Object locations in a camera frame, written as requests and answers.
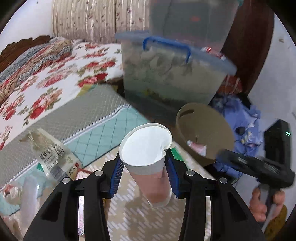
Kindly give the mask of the mustard sleeve right forearm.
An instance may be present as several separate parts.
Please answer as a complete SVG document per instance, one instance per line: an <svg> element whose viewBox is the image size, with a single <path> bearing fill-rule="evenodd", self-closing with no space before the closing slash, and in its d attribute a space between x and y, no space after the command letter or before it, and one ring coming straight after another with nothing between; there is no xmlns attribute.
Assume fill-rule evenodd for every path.
<svg viewBox="0 0 296 241"><path fill-rule="evenodd" d="M284 226L286 217L287 207L283 205L279 215L268 223L266 230L264 231L264 236L267 241L271 241L276 237L276 235Z"/></svg>

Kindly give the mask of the right hand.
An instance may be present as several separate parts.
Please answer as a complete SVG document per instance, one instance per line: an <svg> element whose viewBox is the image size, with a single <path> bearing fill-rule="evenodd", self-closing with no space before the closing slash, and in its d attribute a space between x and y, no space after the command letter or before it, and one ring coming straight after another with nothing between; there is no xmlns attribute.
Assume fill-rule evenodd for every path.
<svg viewBox="0 0 296 241"><path fill-rule="evenodd" d="M260 197L260 189L255 188L252 192L249 209L257 222L265 222L267 206L265 205L265 202L261 202ZM272 214L272 219L276 218L280 214L284 202L285 192L283 190L277 191L273 196L273 203L276 204L276 208Z"/></svg>

